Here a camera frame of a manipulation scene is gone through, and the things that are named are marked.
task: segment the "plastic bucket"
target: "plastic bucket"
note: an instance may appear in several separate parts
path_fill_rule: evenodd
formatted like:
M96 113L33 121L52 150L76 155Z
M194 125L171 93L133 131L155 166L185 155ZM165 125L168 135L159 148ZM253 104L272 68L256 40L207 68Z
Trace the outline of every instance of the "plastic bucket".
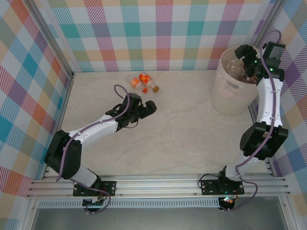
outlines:
M229 48L222 54L210 97L212 106L225 115L242 113L258 96L255 84L238 81L226 73L226 64L229 60L236 58L234 53L236 48L238 46Z

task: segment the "brown cap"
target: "brown cap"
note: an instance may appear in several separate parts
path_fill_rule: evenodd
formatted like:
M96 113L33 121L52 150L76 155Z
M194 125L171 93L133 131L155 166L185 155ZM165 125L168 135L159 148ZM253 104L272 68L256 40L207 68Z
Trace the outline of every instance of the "brown cap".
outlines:
M158 86L155 86L155 87L153 88L153 91L154 91L154 92L158 92L158 91L159 91L159 87L158 87Z

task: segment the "clear plastic bottle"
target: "clear plastic bottle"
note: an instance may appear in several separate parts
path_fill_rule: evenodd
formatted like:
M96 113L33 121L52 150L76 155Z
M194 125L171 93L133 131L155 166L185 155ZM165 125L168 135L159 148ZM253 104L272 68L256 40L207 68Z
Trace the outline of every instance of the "clear plastic bottle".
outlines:
M138 91L142 91L143 93L147 93L148 89L145 85L136 77L128 76L129 84Z
M159 91L159 87L154 83L153 79L145 72L139 75L139 79L146 85L146 87L152 88L154 92Z

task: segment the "marble floor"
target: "marble floor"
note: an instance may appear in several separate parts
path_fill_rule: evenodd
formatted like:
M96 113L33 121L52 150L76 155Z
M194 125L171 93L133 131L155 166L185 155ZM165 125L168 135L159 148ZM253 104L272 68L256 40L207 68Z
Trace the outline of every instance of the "marble floor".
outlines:
M156 113L140 120L136 128L122 129L85 149L82 165L98 175L217 173L242 154L239 142L252 124L249 111L226 116L212 107L215 70L147 73L160 91L140 96L143 102L155 102ZM114 84L132 92L127 76L139 74L77 73L62 129L76 130L99 119L122 102ZM265 164L251 172L266 172Z

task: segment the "small bottle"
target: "small bottle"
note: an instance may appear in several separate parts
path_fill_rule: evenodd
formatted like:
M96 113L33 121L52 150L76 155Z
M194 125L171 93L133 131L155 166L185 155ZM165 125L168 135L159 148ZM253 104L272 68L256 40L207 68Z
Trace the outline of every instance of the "small bottle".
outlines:
M153 79L145 72L139 75L139 79L146 85L146 87L151 87L154 92L159 91L159 87L156 86Z
M142 91L143 93L147 93L148 89L139 79L128 76L128 82L136 90Z

